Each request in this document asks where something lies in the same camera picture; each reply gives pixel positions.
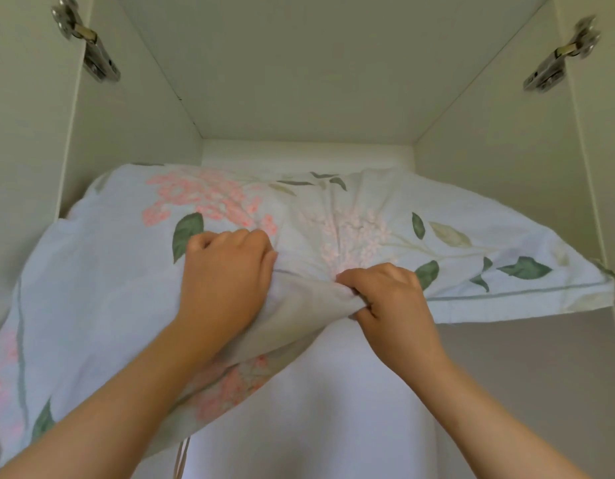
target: pillowcase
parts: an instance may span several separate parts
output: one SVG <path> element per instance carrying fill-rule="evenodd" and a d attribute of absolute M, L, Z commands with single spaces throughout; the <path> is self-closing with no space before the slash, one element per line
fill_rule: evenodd
<path fill-rule="evenodd" d="M 253 325 L 198 371 L 148 454 L 252 394 L 363 300 L 333 282 L 381 262 L 415 271 L 436 322 L 613 303 L 613 281 L 551 230 L 403 170 L 234 174 L 125 165 L 98 178 L 30 256 L 0 330 L 2 463 L 123 368 L 177 313 L 185 244 L 263 229 L 280 253 Z"/>

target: hand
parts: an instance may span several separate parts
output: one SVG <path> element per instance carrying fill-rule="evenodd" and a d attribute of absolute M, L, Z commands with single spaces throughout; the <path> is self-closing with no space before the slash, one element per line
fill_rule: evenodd
<path fill-rule="evenodd" d="M 185 251 L 175 323 L 196 344 L 203 338 L 203 346 L 215 354 L 260 311 L 277 255 L 261 230 L 193 236 Z"/>
<path fill-rule="evenodd" d="M 447 356 L 416 274 L 392 264 L 350 269 L 336 282 L 367 302 L 355 314 L 374 353 L 412 385 L 417 374 L 444 364 Z"/>

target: person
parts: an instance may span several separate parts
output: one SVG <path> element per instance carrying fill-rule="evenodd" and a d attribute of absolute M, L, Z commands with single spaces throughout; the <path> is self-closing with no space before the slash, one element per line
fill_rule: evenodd
<path fill-rule="evenodd" d="M 1 468 L 0 479 L 130 477 L 194 371 L 254 320 L 276 256 L 262 231 L 193 236 L 175 319 Z M 381 264 L 344 271 L 337 282 L 365 298 L 367 307 L 355 318 L 369 345 L 420 397 L 479 479 L 588 479 L 451 361 L 414 273 Z"/>

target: hinge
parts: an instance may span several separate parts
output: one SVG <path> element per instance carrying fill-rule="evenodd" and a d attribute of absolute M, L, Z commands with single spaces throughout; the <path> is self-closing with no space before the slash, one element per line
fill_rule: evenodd
<path fill-rule="evenodd" d="M 79 5 L 76 0 L 59 0 L 59 5 L 50 9 L 59 31 L 67 40 L 72 37 L 86 40 L 86 53 L 83 56 L 86 70 L 99 82 L 119 81 L 121 72 L 106 52 L 97 32 L 83 26 L 78 10 Z"/>
<path fill-rule="evenodd" d="M 525 90 L 546 92 L 565 78 L 565 59 L 591 53 L 600 40 L 600 31 L 593 28 L 595 15 L 585 16 L 575 24 L 575 35 L 567 45 L 558 47 L 541 62 L 533 74 L 523 82 Z"/>

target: wardrobe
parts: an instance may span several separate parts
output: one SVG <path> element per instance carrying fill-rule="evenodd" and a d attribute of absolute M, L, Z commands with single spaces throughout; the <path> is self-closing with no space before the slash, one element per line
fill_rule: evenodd
<path fill-rule="evenodd" d="M 74 1 L 0 0 L 0 324 L 44 229 L 134 161 L 406 168 L 615 272 L 615 0 Z M 94 45 L 62 33 L 67 9 Z M 541 65 L 576 32 L 588 53 Z M 441 335 L 519 419 L 615 478 L 615 307 Z M 168 476 L 175 454 L 135 477 Z M 350 321 L 194 436 L 184 477 L 379 474 L 473 477 Z"/>

